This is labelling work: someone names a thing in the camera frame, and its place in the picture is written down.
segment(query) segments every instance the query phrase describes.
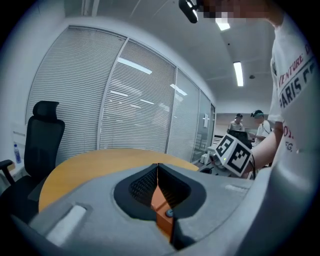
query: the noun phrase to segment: person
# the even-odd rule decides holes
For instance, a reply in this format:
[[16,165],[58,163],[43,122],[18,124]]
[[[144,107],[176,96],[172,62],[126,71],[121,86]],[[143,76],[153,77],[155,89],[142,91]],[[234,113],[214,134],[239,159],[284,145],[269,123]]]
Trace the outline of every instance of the person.
[[242,114],[240,113],[236,114],[235,119],[230,122],[226,132],[228,133],[229,131],[243,131],[244,126],[241,123],[242,117],[243,117]]
[[251,117],[253,117],[254,122],[259,125],[256,133],[249,132],[249,135],[254,138],[253,146],[256,147],[272,132],[272,130],[270,123],[265,120],[264,113],[261,110],[252,112]]
[[[227,13],[235,19],[264,19],[274,27],[270,63],[273,91],[268,115],[274,129],[252,149],[255,169],[274,164],[279,158],[289,160],[291,154],[318,150],[317,125],[307,125],[313,122],[311,116],[319,108],[318,63],[289,15],[272,0],[203,0],[203,13],[211,18]],[[245,173],[252,170],[248,164]]]

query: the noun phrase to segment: black office chair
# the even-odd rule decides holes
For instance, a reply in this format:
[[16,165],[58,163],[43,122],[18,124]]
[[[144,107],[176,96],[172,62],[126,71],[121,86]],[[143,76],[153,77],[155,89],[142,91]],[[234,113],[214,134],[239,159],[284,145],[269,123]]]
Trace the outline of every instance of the black office chair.
[[0,170],[11,184],[0,196],[1,211],[7,211],[26,223],[38,213],[41,188],[56,167],[57,152],[65,131],[65,123],[57,119],[58,104],[55,101],[39,101],[34,105],[33,116],[28,121],[24,151],[24,168],[30,176],[15,182],[8,171],[8,166],[13,162],[0,162]]

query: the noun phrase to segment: chair armrest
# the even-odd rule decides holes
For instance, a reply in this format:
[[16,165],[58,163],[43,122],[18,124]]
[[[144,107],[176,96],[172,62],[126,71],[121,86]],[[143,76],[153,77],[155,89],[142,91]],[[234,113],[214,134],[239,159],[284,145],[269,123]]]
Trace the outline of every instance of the chair armrest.
[[0,162],[0,170],[3,171],[4,176],[6,177],[6,179],[8,180],[8,182],[12,185],[15,183],[14,178],[12,178],[9,170],[8,170],[8,166],[12,165],[14,162],[12,162],[11,160],[4,160]]

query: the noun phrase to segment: orange component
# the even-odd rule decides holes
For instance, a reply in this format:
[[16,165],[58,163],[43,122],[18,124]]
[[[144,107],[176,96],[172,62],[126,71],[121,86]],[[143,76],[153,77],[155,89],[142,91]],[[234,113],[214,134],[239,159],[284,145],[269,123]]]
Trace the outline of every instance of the orange component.
[[151,208],[156,212],[156,224],[162,233],[170,240],[174,220],[166,216],[166,211],[171,209],[162,194],[159,186],[156,187],[151,201]]

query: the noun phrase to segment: round table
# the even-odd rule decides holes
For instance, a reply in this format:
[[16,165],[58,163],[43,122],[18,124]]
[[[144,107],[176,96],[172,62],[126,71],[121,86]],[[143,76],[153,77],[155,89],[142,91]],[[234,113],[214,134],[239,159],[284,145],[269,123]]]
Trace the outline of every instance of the round table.
[[154,163],[198,170],[190,162],[155,151],[133,148],[90,151],[64,161],[50,173],[41,190],[39,211],[93,178]]

